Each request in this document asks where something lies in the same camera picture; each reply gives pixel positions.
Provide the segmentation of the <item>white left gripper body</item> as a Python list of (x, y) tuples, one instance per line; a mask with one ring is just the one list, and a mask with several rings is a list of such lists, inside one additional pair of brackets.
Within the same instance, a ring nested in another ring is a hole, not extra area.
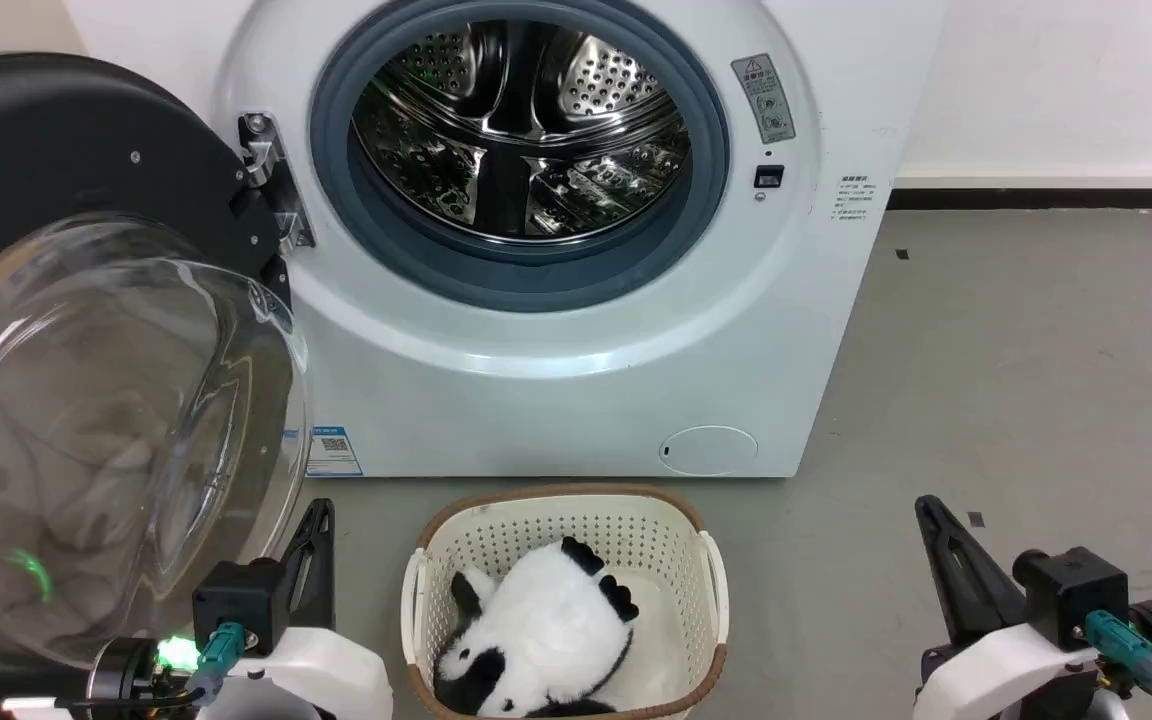
[(392, 719), (380, 655), (329, 629), (291, 626), (268, 657), (238, 660), (206, 719)]

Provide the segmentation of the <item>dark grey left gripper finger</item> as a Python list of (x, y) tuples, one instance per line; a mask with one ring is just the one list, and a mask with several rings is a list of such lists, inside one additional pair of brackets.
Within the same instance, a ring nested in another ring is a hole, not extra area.
[(338, 628), (334, 525), (334, 503), (329, 498), (314, 498), (285, 547), (289, 626)]

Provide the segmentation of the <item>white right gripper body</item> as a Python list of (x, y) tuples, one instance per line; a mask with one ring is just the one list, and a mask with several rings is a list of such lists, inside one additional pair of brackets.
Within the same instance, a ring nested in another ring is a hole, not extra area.
[(1100, 652), (1074, 626), (1070, 650), (1033, 626), (1010, 626), (973, 644), (922, 657), (915, 719), (1102, 719)]

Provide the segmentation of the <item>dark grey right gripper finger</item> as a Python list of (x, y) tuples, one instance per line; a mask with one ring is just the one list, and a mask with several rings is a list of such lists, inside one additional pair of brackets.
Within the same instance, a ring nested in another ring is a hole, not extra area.
[(940, 600), (948, 646), (964, 650), (984, 635), (1023, 624), (1024, 594), (941, 498), (918, 497), (914, 511)]

